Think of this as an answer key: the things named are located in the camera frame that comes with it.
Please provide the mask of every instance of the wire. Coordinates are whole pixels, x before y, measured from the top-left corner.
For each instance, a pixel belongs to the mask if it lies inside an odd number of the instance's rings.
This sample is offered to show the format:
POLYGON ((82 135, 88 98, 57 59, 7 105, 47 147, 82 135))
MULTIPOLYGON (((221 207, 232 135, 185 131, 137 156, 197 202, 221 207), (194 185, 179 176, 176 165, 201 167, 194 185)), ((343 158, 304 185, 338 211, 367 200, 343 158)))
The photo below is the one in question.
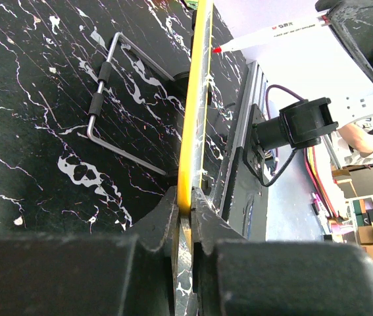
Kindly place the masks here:
POLYGON ((271 179, 270 182, 268 182, 266 184, 264 183, 264 171, 261 168, 260 173, 262 175, 259 177, 259 182, 261 183, 261 185, 264 186, 265 188, 268 188, 271 185, 273 185, 278 180, 278 178, 283 174, 283 172, 285 171, 285 169, 287 168, 287 166, 291 163, 291 161, 293 160, 294 156, 296 155, 296 153, 298 151, 299 150, 297 148, 293 149, 293 151, 291 152, 290 156, 287 158, 287 161, 284 163, 284 165, 281 167, 281 169, 278 171, 278 173, 271 179))
MULTIPOLYGON (((265 92, 265 107, 266 107, 266 113, 268 114, 268 120, 271 119, 271 112, 270 112, 270 107, 268 106, 268 94, 270 93, 270 90, 271 89, 280 89, 284 92, 287 92, 289 95, 295 97, 296 99, 298 99, 299 101, 303 101, 304 99, 298 95, 297 93, 291 91, 290 89, 287 89, 286 87, 283 87, 279 84, 272 84, 271 86, 269 86, 267 89, 266 89, 266 92, 265 92)), ((278 172, 278 165, 279 165, 279 152, 278 152, 278 148, 275 149, 275 154, 276 154, 276 162, 274 164, 274 172, 272 174, 276 174, 278 172)))

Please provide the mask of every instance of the white wall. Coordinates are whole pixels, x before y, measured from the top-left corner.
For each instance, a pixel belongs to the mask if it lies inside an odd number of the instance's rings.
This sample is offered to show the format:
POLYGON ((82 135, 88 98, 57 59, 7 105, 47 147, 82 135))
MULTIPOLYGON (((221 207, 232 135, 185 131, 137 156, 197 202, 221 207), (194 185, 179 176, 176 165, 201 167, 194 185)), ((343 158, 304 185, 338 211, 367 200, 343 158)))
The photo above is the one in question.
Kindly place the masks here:
MULTIPOLYGON (((215 0, 233 37, 260 28, 316 14, 316 0, 215 0)), ((246 59, 257 60, 270 84, 281 84, 302 97, 355 96, 373 93, 373 84, 353 62, 328 27, 303 36, 279 39, 243 50, 246 59)), ((270 97, 278 105, 293 103, 283 93, 270 97)))

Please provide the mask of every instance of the black marble table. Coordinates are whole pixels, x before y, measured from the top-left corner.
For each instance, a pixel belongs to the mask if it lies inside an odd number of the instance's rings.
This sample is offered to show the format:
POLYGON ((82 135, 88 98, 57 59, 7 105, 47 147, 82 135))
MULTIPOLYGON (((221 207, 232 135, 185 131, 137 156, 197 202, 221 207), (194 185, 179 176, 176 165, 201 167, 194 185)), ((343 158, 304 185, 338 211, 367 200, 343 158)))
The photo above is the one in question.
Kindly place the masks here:
MULTIPOLYGON (((189 70, 191 12, 179 1, 0 0, 0 233, 123 231, 168 188, 86 138, 97 74, 117 31, 169 74, 189 70)), ((215 12, 213 45, 230 38, 215 12)), ((95 132, 175 169, 185 100, 127 47, 114 57, 95 132)), ((241 53, 212 58, 204 169, 214 180, 244 66, 241 53)))

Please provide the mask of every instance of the white marker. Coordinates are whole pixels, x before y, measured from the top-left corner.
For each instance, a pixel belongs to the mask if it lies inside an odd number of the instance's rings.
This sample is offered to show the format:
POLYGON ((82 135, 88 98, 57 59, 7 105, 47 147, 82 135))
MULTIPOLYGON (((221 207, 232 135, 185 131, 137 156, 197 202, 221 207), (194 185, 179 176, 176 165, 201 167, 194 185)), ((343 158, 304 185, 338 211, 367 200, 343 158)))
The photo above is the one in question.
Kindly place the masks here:
POLYGON ((330 21, 326 17, 326 13, 327 11, 323 11, 318 13, 317 16, 311 18, 285 22, 269 28, 263 28, 254 33, 232 39, 228 43, 213 49, 212 52, 225 53, 227 51, 238 51, 240 49, 245 49, 256 45, 266 44, 270 40, 276 40, 278 38, 284 38, 295 34, 302 34, 307 30, 327 26, 330 24, 330 21))

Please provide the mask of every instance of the yellow object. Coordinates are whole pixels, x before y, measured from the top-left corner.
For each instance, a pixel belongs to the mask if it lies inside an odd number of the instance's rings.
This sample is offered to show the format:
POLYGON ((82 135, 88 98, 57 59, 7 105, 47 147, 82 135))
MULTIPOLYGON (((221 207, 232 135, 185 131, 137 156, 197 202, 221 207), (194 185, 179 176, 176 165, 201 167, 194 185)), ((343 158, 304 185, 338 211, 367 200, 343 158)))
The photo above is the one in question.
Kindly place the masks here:
POLYGON ((199 0, 179 161, 178 205, 181 215, 188 215, 191 211, 192 188, 201 187, 213 7, 213 0, 199 0))

